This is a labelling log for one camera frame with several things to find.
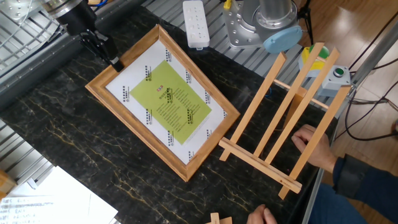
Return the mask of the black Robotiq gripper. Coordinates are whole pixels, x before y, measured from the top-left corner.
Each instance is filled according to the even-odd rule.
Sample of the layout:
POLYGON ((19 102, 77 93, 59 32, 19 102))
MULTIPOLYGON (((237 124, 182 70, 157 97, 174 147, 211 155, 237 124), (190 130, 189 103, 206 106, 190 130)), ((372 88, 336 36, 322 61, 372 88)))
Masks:
POLYGON ((89 7, 87 1, 80 2, 71 11, 57 18, 57 21, 69 35, 80 35, 81 44, 90 52, 101 57, 115 71, 122 71, 124 65, 119 60, 116 44, 111 36, 104 35, 96 30, 96 14, 89 7))

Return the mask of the person's left hand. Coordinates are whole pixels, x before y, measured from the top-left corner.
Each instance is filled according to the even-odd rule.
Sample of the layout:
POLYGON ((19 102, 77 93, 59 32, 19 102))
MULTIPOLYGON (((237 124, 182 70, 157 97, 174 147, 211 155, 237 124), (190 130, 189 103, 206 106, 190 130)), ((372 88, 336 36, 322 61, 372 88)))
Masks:
POLYGON ((277 224, 271 211, 264 205, 258 206, 249 214, 247 224, 277 224))

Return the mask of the person's right hand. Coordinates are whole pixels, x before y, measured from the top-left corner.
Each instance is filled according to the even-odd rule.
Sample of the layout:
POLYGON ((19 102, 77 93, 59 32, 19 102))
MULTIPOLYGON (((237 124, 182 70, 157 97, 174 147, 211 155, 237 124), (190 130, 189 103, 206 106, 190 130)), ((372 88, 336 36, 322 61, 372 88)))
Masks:
MULTIPOLYGON (((316 128, 313 126, 304 124, 292 136, 292 142, 302 154, 309 143, 309 140, 311 140, 315 130, 316 128)), ((326 134, 324 134, 309 157, 308 162, 315 167, 322 168, 325 171, 332 173, 336 161, 337 157, 331 152, 328 137, 326 134)))

